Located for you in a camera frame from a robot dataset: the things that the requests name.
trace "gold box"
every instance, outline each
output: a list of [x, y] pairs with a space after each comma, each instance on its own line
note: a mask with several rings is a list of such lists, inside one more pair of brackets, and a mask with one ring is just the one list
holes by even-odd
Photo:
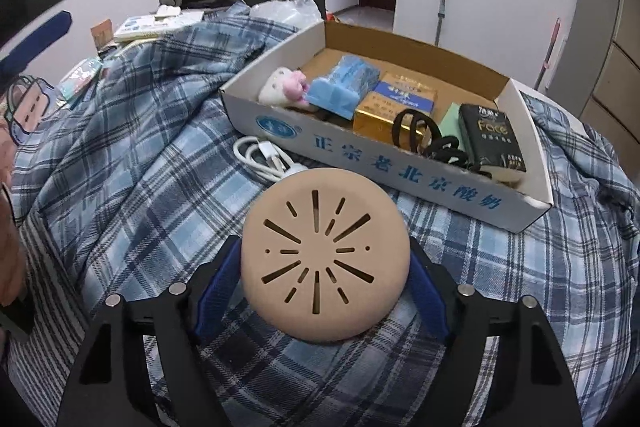
[[[414, 108], [430, 115], [436, 101], [436, 90], [405, 76], [385, 73], [376, 86], [356, 108], [353, 132], [373, 140], [393, 144], [391, 128], [396, 116], [403, 110]], [[409, 125], [412, 116], [402, 118], [400, 147], [409, 150]], [[429, 134], [424, 126], [418, 126], [420, 141]]]

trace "black hair tie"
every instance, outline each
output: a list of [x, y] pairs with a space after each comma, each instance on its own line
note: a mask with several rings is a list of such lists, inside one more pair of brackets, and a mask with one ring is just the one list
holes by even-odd
[[[424, 156], [436, 162], [447, 163], [460, 167], [461, 169], [467, 169], [477, 174], [482, 174], [491, 179], [489, 172], [482, 172], [480, 170], [481, 165], [472, 163], [469, 160], [469, 155], [459, 149], [460, 140], [455, 136], [442, 136], [438, 124], [435, 123], [433, 118], [427, 116], [417, 109], [405, 109], [398, 113], [394, 119], [394, 124], [391, 127], [391, 138], [396, 147], [400, 147], [400, 130], [402, 129], [402, 119], [410, 114], [411, 122], [409, 123], [409, 149], [415, 154]], [[418, 124], [423, 123], [431, 132], [431, 142], [424, 148], [422, 152], [418, 151]]]

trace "usb cable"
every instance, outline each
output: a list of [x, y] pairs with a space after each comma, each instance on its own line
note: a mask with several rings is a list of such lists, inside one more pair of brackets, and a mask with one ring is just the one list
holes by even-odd
[[[264, 163], [256, 161], [254, 154], [260, 152]], [[276, 144], [255, 136], [244, 136], [234, 143], [234, 155], [240, 163], [252, 170], [260, 179], [267, 182], [279, 182], [296, 172], [306, 171], [307, 167], [294, 162], [290, 156]]]

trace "plaid blanket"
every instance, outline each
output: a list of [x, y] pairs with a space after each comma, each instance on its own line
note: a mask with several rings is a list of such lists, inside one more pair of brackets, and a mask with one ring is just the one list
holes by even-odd
[[[8, 371], [45, 425], [55, 423], [84, 328], [108, 294], [158, 295], [241, 233], [265, 185], [233, 156], [238, 134], [218, 88], [291, 31], [230, 16], [135, 47], [19, 150], [14, 205], [37, 316], [30, 341], [10, 344]], [[388, 193], [410, 233], [454, 279], [491, 298], [538, 298], [591, 426], [640, 360], [632, 323], [640, 194], [606, 140], [592, 130], [579, 136], [558, 110], [527, 103], [555, 206], [524, 232]], [[467, 425], [482, 414], [495, 347], [486, 346]], [[222, 333], [201, 355], [234, 425], [383, 426], [411, 420], [443, 352], [407, 293], [365, 335], [320, 346], [265, 324], [238, 288]], [[170, 417], [153, 340], [146, 355]]]

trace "white plush toy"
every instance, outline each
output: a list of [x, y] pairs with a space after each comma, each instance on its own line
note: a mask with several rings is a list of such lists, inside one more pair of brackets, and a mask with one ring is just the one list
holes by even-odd
[[308, 90], [309, 84], [302, 71], [278, 68], [271, 73], [269, 80], [260, 90], [258, 102], [264, 105], [317, 110], [317, 107], [310, 105], [306, 101], [306, 92]]

